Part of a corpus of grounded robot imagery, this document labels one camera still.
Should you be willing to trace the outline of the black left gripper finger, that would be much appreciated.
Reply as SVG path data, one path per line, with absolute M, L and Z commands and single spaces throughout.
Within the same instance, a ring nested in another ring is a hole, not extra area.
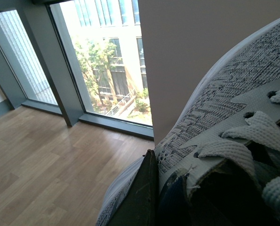
M 119 207 L 111 214 L 109 226 L 153 226 L 158 204 L 158 166 L 153 150 L 143 162 Z

